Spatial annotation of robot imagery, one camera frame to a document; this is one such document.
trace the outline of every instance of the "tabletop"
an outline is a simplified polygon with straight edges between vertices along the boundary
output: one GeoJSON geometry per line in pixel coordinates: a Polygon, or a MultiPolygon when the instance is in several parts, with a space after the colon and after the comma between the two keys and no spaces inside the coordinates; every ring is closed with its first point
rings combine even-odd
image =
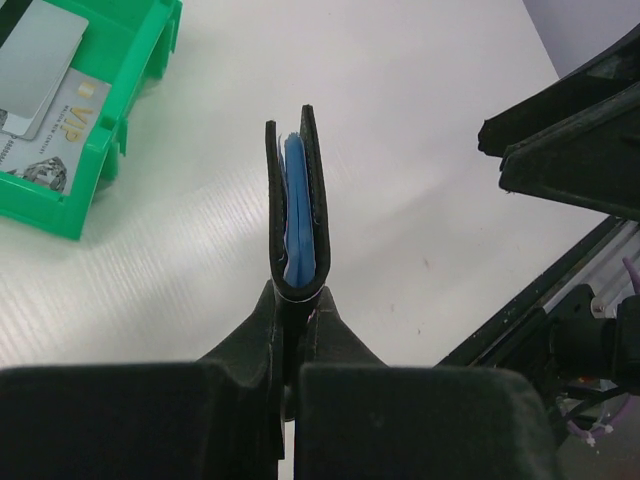
{"type": "Polygon", "coordinates": [[[601,214],[498,189],[491,117],[557,79],[521,0],[188,0],[80,242],[0,220],[0,365],[196,359],[269,277],[264,124],[315,108],[344,321],[432,365],[601,214]]]}

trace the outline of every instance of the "green tray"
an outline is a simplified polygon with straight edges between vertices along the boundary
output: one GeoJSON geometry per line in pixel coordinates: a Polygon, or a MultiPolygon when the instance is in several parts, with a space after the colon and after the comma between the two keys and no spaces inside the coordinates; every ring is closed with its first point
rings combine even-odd
{"type": "Polygon", "coordinates": [[[118,175],[127,117],[148,78],[164,75],[175,50],[180,0],[47,0],[89,20],[71,66],[112,85],[84,146],[73,187],[62,195],[0,172],[0,215],[56,235],[82,234],[99,179],[118,175]]]}

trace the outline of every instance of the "blue object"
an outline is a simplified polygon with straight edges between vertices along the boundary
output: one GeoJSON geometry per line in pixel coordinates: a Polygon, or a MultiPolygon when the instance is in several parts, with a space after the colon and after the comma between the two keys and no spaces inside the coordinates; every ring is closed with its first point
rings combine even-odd
{"type": "Polygon", "coordinates": [[[300,135],[290,134],[284,141],[284,157],[280,148],[278,155],[287,194],[284,243],[288,261],[284,279],[292,287],[300,288],[308,285],[316,273],[307,162],[300,135]]]}

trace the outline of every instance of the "card chip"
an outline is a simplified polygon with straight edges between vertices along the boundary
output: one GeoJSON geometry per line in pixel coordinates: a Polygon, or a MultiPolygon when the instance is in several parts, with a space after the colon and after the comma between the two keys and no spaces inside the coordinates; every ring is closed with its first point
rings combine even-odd
{"type": "Polygon", "coordinates": [[[91,85],[90,83],[82,82],[82,84],[80,84],[80,87],[78,88],[78,95],[84,98],[91,98],[93,97],[93,92],[95,91],[95,89],[96,87],[91,85]]]}

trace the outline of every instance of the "gray wall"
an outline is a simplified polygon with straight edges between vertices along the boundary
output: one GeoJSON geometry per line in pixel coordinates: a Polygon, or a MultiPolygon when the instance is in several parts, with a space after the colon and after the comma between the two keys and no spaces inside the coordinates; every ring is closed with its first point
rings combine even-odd
{"type": "Polygon", "coordinates": [[[640,0],[524,0],[560,76],[640,23],[640,0]]]}

